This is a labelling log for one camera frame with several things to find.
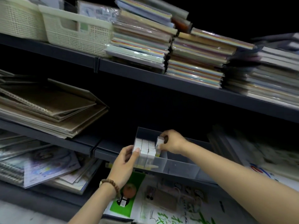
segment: plastic basket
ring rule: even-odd
[[[107,21],[39,5],[50,43],[66,48],[107,56],[106,45],[112,38]]]
[[[47,41],[43,16],[28,0],[0,0],[0,33]]]

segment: barcode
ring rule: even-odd
[[[121,207],[125,207],[125,206],[126,206],[126,201],[125,201],[125,200],[122,200],[120,206],[121,206]]]

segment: beaded bracelet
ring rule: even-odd
[[[116,196],[117,196],[117,198],[121,198],[121,194],[120,194],[120,192],[119,192],[119,187],[115,184],[115,182],[114,182],[113,180],[111,180],[111,179],[102,179],[101,182],[100,182],[99,187],[100,187],[103,183],[105,183],[105,182],[110,183],[111,185],[113,185],[113,187],[114,187],[114,189],[115,189],[115,191],[116,191]]]

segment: forearm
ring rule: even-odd
[[[297,191],[193,143],[183,150],[261,224],[298,223]]]
[[[98,224],[104,210],[115,195],[114,187],[110,183],[103,183],[69,221],[69,224]]]

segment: white floor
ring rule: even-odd
[[[66,222],[0,200],[0,224],[65,224]]]

